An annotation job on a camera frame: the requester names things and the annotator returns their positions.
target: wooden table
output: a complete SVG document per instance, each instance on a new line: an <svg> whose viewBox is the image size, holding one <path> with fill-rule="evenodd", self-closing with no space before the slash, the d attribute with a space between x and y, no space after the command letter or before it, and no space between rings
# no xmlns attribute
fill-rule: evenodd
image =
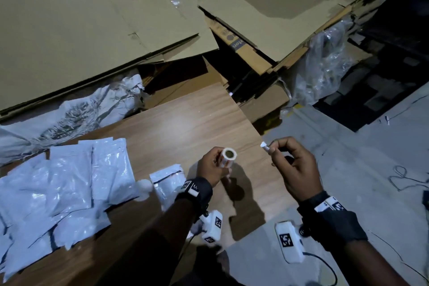
<svg viewBox="0 0 429 286"><path fill-rule="evenodd" d="M211 85L79 139L126 138L136 180L172 164L188 176L213 146L232 147L238 157L232 184L218 184L209 210L223 214L223 247L232 245L294 203L261 137L221 84ZM60 248L13 276L9 285L93 285L100 275L161 213L155 193L144 202L110 208L111 226L76 244Z"/></svg>

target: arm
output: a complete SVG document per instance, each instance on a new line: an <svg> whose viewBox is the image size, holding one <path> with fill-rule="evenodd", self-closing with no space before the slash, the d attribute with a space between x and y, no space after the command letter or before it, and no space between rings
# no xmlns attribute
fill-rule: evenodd
<svg viewBox="0 0 429 286"><path fill-rule="evenodd" d="M198 162L197 176L206 178L212 187L230 173L229 169L218 168L215 164L222 150L215 147ZM97 285L135 283L142 278L147 279L148 284L169 285L196 215L190 200L175 201L104 273Z"/></svg>
<svg viewBox="0 0 429 286"><path fill-rule="evenodd" d="M284 157L282 151L293 157ZM272 142L269 154L283 176L286 189L300 206L320 196L323 187L316 160L293 137ZM331 254L351 286L409 286L367 240L339 242Z"/></svg>

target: black sleeve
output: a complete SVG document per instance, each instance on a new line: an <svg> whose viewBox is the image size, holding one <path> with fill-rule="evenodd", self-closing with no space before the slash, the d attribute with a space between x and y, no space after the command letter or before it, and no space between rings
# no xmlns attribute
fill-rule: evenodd
<svg viewBox="0 0 429 286"><path fill-rule="evenodd" d="M96 285L131 285L139 280L143 283L144 278L146 285L168 286L176 266L177 258L167 240L155 230L148 229Z"/></svg>

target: concrete floor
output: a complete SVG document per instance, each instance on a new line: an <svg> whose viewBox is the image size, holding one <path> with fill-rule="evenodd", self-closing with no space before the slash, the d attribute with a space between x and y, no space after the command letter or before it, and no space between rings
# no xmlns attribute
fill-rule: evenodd
<svg viewBox="0 0 429 286"><path fill-rule="evenodd" d="M388 180L389 176L401 177L393 170L396 165L406 168L407 177L420 181L429 178L429 96L426 95L429 83L386 113L391 118L389 125L383 117L353 133L313 107L305 107L284 113L282 124L263 136L269 143L292 135L314 153L325 189L347 209L356 212L370 242L413 286L426 285L426 281L401 263L398 254L374 234L388 242L404 262L427 276L428 222L421 204L426 188L418 186L399 192ZM399 188L415 184L393 179ZM274 224L286 219L300 223L295 208L285 209L228 248L231 275L247 286L331 285L332 273L316 258L306 258L295 265L284 261ZM306 251L321 255L341 274L330 254L319 244L311 238L303 242ZM338 284L347 283L339 276Z"/></svg>

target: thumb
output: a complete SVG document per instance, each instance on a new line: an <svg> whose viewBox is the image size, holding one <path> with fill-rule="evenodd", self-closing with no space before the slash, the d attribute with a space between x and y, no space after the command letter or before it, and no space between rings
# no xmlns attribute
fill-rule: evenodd
<svg viewBox="0 0 429 286"><path fill-rule="evenodd" d="M292 173L294 168L284 158L282 152L278 148L270 148L271 160L285 179Z"/></svg>
<svg viewBox="0 0 429 286"><path fill-rule="evenodd" d="M222 176L229 177L233 170L231 168L222 168Z"/></svg>

